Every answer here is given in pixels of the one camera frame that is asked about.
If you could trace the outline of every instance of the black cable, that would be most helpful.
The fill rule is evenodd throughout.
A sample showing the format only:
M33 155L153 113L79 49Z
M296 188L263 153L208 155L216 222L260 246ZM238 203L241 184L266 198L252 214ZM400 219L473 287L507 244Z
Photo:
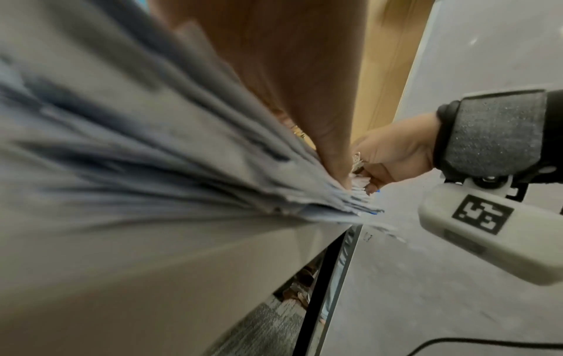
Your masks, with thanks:
M532 348L535 350L563 350L563 344L556 343L521 343L518 341L502 341L502 340L487 340L479 338L465 338L465 337L442 337L428 340L414 349L407 356L414 356L422 349L441 343L463 343L463 344L479 344L479 345L493 345L514 348Z

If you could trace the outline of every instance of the stack of paper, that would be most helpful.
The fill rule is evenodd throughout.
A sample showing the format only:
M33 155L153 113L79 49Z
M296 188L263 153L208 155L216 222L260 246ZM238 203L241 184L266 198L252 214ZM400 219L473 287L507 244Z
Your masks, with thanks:
M115 0L0 0L0 13L0 204L57 226L381 211L365 179L346 191L326 173L197 26L177 38Z

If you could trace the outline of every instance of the brown object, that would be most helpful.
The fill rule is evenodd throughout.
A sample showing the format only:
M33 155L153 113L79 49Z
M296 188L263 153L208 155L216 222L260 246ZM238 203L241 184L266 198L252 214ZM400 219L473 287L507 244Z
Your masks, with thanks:
M352 142L391 123L434 0L369 0Z

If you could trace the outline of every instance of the black label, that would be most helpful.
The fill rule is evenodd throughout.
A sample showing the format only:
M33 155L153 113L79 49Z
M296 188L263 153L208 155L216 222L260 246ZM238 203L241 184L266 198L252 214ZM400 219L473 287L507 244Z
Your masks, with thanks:
M474 226L493 235L498 234L513 208L500 205L478 196L468 195L453 214L455 220Z

